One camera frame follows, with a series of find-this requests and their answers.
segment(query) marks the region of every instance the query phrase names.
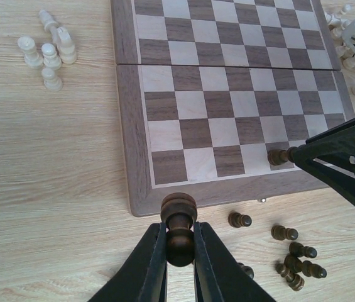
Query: pile of white chess pieces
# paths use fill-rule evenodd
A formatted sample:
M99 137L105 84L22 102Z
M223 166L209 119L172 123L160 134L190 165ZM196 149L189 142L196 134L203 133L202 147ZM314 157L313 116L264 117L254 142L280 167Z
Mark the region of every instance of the pile of white chess pieces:
M68 30L64 26L60 26L44 9L39 12L39 19L45 32L52 34L52 43L45 43L41 46L43 57L36 49L35 41L30 36L20 37L18 46L23 51L25 63L29 67L43 68L41 76L45 87L51 91L60 91L63 88L63 82L57 76L56 70L61 68L62 63L73 64L77 60L75 43Z
M345 4L335 13L329 14L325 12L325 18L330 27L330 35L336 44L340 44L335 48L336 54L343 59L342 65L347 70L355 67L355 54L346 46L342 39L342 32L352 23L352 21L343 18L350 10L352 10L351 5ZM350 90L355 95L355 86L352 86Z

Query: chessboard square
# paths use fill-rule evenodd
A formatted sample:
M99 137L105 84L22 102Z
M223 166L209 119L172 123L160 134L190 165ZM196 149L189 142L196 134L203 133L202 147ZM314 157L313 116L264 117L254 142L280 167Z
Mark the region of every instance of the chessboard square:
M211 0L188 0L191 19L215 21Z
M306 48L301 30L297 28L282 28L282 32L288 48Z
M295 9L292 0L275 0L276 8Z
M241 36L247 46L266 46L260 25L240 24Z
M299 91L317 91L317 84L312 70L293 70Z
M259 116L282 115L276 91L255 91Z
M306 140L309 138L304 115L285 115L283 121L289 140Z
M266 174L271 172L264 143L241 145L240 149L246 174Z
M141 71L145 92L175 90L170 66L142 65Z
M202 87L204 91L228 91L225 68L200 67Z
M299 11L313 11L310 0L292 0L293 6Z
M300 147L301 145L305 145L305 140L290 140L289 147Z
M332 72L328 70L314 70L315 83L319 91L336 91Z
M280 21L276 8L266 6L257 6L257 13L260 25L280 27Z
M165 17L136 15L138 38L167 40Z
M214 147L239 145L239 135L234 118L210 118L209 129Z
M321 115L321 100L318 91L299 91L300 101L305 115Z
M206 181L217 178L213 148L184 150L188 181Z
M220 43L196 42L200 65L223 66L225 64Z
M287 150L289 148L289 142L266 143L265 147L266 147L267 152L269 152L270 150L274 150L274 149ZM271 165L271 171L291 169L294 167L295 167L295 165L293 164L293 162L288 161L282 165Z
M234 117L245 118L259 116L257 102L253 91L231 91Z
M296 11L298 24L303 30L320 30L317 19L312 11Z
M297 90L295 75L290 69L273 69L276 90L295 91Z
M139 39L142 64L170 65L169 44L164 40Z
M209 118L234 117L229 91L204 91Z
M308 49L307 52L313 69L332 69L330 58L325 50Z
M149 121L151 151L183 149L180 123L176 121Z
M304 118L310 137L328 130L324 115L305 115Z
M268 50L264 46L247 46L246 53L249 66L271 67Z
M271 66L274 68L292 68L289 51L286 48L267 47Z
M169 48L173 65L199 65L194 42L169 41Z
M244 174L243 157L240 146L214 148L218 177Z
M200 70L197 66L172 66L176 91L202 91Z
M288 140L283 116L260 116L266 143L285 142Z
M263 143L264 134L259 116L250 118L236 118L240 145L249 143Z
M194 42L191 20L165 18L165 22L169 41Z
M262 5L262 6L271 6L272 8L275 7L274 0L255 0L255 4Z
M221 43L243 45L239 23L216 22L216 26Z
M282 29L278 27L261 26L265 45L268 47L286 47Z
M162 0L165 17L190 19L187 0Z
M254 0L233 0L234 3L240 3L240 4L252 4L255 5Z
M212 0L212 7L216 21L239 23L234 3Z
M324 114L343 113L341 96L337 91L319 91Z
M181 120L208 117L202 91L176 91L176 103L178 118Z
M342 113L336 113L332 115L325 115L328 129L339 126L345 122L345 117Z
M282 115L302 115L303 108L297 91L278 91Z
M276 91L271 69L250 69L254 91Z
M300 28L296 12L292 9L277 8L280 25L282 27Z
M135 13L148 16L163 16L162 0L135 0Z
M183 150L152 152L155 184L187 181Z
M248 68L226 67L225 70L230 91L254 91Z
M174 92L145 92L145 108L148 121L178 120Z
M325 50L321 34L316 30L302 30L305 46L307 49Z
M225 66L248 66L247 53L244 45L222 44L221 47Z
M298 68L298 69L312 68L307 49L288 48L288 51L289 51L290 60L292 61L293 68Z
M180 120L184 149L212 147L208 119Z
M239 23L260 25L255 5L235 3Z
M220 43L215 21L191 20L196 42Z

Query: brown pawn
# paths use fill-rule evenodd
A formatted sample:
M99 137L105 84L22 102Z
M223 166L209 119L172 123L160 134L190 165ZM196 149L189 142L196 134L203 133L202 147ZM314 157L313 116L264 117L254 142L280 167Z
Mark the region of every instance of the brown pawn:
M292 273L285 264L279 263L276 266L276 271L286 279L286 282L294 291L299 291L303 288L304 279L301 276Z
M302 272L306 277L314 277L317 279L327 277L326 269L319 266L318 264L311 263L308 260L303 261Z
M290 269L290 271L297 274L301 272L303 269L302 261L298 260L296 257L292 255L287 255L285 258L285 265Z
M249 227L253 222L248 215L242 215L238 212L232 212L227 217L229 224L234 228Z
M290 255L295 257L316 258L317 250L313 247L305 247L301 243L292 242L289 246Z
M243 263L238 262L239 267L243 270L243 272L246 273L247 276L249 276L251 279L254 279L254 270L250 266L245 266Z
M271 230L272 237L277 240L296 240L298 232L294 228L285 228L281 225L275 225Z

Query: wooden table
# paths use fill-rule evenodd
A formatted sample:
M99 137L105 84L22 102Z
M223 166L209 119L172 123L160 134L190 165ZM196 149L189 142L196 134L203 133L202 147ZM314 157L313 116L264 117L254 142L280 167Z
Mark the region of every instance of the wooden table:
M86 301L160 220L128 212L109 7L0 0L0 301ZM77 63L59 72L61 92L45 89L16 44L21 35L38 46L50 41L42 8L77 44ZM355 82L355 71L346 78ZM231 210L251 215L253 225L229 227ZM333 190L203 208L199 220L278 301L355 299L355 208ZM273 265L288 242L271 238L274 223L295 227L299 242L318 250L326 279L306 279L299 293L284 283ZM194 300L192 267L170 267L168 278L168 301Z

